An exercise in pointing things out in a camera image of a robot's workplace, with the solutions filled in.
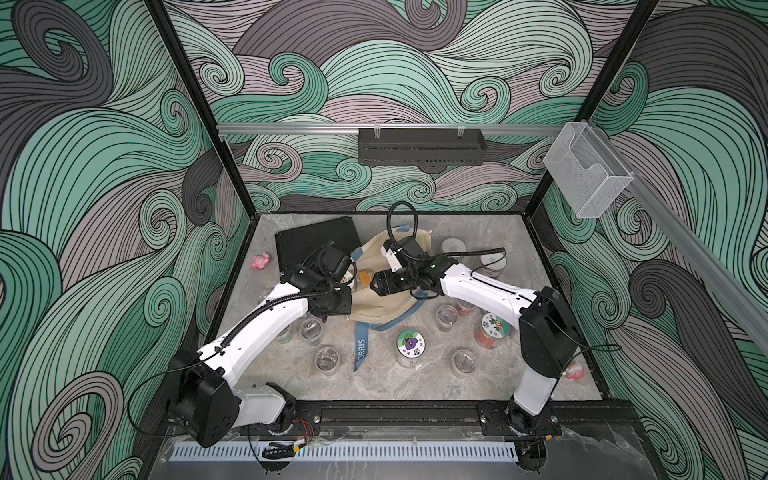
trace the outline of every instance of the pink toy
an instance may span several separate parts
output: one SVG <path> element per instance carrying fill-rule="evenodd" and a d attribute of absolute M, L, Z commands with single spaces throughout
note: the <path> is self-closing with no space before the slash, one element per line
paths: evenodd
<path fill-rule="evenodd" d="M 256 270 L 264 270 L 264 267 L 267 266 L 269 262 L 270 262 L 270 255 L 265 252 L 265 253 L 262 253 L 261 255 L 256 255 L 253 258 L 253 262 L 251 262 L 250 267 Z"/>
<path fill-rule="evenodd" d="M 571 380 L 581 380 L 584 377 L 584 366 L 580 362 L 573 362 L 565 370 L 565 378 Z"/>

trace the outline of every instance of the white container lid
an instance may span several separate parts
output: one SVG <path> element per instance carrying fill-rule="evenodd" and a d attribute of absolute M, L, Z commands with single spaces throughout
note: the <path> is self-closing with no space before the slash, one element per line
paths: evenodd
<path fill-rule="evenodd" d="M 503 339 L 506 336 L 509 336 L 509 323 L 506 323 L 500 318 L 496 318 L 496 315 L 493 313 L 486 313 L 483 315 L 480 319 L 480 324 L 482 325 L 483 332 L 488 338 Z"/>
<path fill-rule="evenodd" d="M 424 353 L 424 337 L 415 330 L 405 330 L 397 336 L 397 350 L 410 359 Z"/>
<path fill-rule="evenodd" d="M 507 266 L 507 259 L 502 258 L 504 256 L 503 253 L 489 253 L 488 255 L 482 255 L 480 257 L 480 263 L 482 265 L 486 265 L 485 268 L 489 268 L 491 270 L 503 270 L 505 266 Z"/>
<path fill-rule="evenodd" d="M 467 246 L 459 240 L 458 238 L 446 238 L 442 242 L 442 252 L 443 253 L 451 253 L 451 252 L 465 252 L 467 251 Z"/>

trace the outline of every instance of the pink figurine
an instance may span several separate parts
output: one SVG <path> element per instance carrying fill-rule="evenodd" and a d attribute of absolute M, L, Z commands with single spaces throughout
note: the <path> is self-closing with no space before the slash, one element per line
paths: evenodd
<path fill-rule="evenodd" d="M 253 262 L 251 262 L 250 267 L 252 269 L 256 270 L 264 270 L 264 267 L 267 266 L 270 262 L 270 255 L 268 253 L 262 253 L 261 255 L 256 255 L 253 258 Z"/>

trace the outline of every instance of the black coiled cable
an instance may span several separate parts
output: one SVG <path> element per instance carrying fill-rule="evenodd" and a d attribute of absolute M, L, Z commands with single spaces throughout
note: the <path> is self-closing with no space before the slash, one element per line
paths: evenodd
<path fill-rule="evenodd" d="M 392 251 L 396 253 L 401 253 L 405 258 L 408 260 L 412 260 L 413 262 L 431 262 L 436 258 L 439 257 L 476 257 L 480 255 L 489 255 L 490 253 L 502 253 L 505 257 L 507 255 L 507 250 L 504 248 L 491 248 L 488 250 L 473 250 L 469 252 L 448 252 L 448 253 L 438 253 L 437 255 L 433 255 L 431 257 L 414 257 L 413 255 L 409 254 L 408 252 L 403 249 L 403 247 L 398 243 L 398 241 L 395 239 L 395 234 L 392 232 L 392 214 L 395 212 L 395 209 L 399 207 L 400 205 L 404 205 L 408 207 L 411 210 L 411 215 L 413 215 L 413 233 L 411 236 L 415 239 L 416 238 L 416 231 L 419 228 L 419 215 L 416 213 L 416 209 L 411 205 L 409 202 L 405 200 L 398 200 L 392 206 L 387 210 L 386 214 L 386 232 L 389 235 L 389 241 L 392 242 Z M 438 296 L 426 296 L 426 297 L 419 297 L 413 294 L 413 291 L 416 290 L 418 286 L 418 278 L 419 278 L 419 272 L 416 269 L 415 263 L 409 263 L 406 265 L 406 271 L 403 274 L 403 276 L 406 278 L 406 282 L 411 285 L 410 293 L 411 296 L 417 300 L 430 300 L 433 298 L 437 298 Z"/>
<path fill-rule="evenodd" d="M 392 213 L 400 205 L 405 205 L 411 210 L 411 215 L 413 215 L 413 234 L 411 236 L 413 238 L 416 238 L 416 230 L 419 227 L 419 215 L 416 213 L 416 209 L 413 207 L 413 205 L 406 202 L 405 200 L 396 201 L 394 204 L 392 204 L 392 206 L 387 211 L 386 232 L 389 235 L 389 241 L 391 241 L 392 245 L 395 247 L 393 251 L 400 252 L 405 258 L 409 260 L 414 260 L 418 262 L 429 262 L 438 257 L 477 257 L 480 255 L 489 255 L 490 253 L 503 253 L 504 255 L 506 255 L 507 253 L 507 250 L 505 250 L 504 248 L 491 248 L 488 250 L 473 250 L 469 252 L 438 253 L 437 255 L 433 255 L 431 257 L 423 257 L 423 258 L 413 257 L 402 248 L 402 246 L 398 243 L 397 240 L 395 240 L 395 234 L 392 232 Z"/>

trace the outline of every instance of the white robot arm segment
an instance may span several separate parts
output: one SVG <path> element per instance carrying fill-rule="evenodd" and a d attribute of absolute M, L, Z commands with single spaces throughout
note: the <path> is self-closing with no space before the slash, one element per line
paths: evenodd
<path fill-rule="evenodd" d="M 299 289 L 289 283 L 278 283 L 272 289 L 270 295 L 257 305 L 257 308 L 266 303 L 267 300 L 298 292 Z M 283 331 L 292 321 L 306 313 L 306 311 L 306 298 L 275 305 L 273 309 L 267 310 L 253 322 L 246 325 L 232 340 L 232 343 L 223 349 L 223 354 L 215 355 L 213 358 L 206 360 L 205 363 L 212 370 L 222 368 L 224 370 L 222 378 L 227 381 L 230 387 L 234 387 L 245 369 L 264 350 L 264 347 L 269 345 L 278 333 Z M 231 329 L 227 330 L 213 342 L 200 347 L 198 349 L 200 357 L 207 358 L 213 355 L 230 331 Z"/>
<path fill-rule="evenodd" d="M 528 308 L 536 292 L 472 273 L 463 263 L 451 266 L 440 279 L 445 295 L 473 303 L 519 329 L 520 310 Z"/>

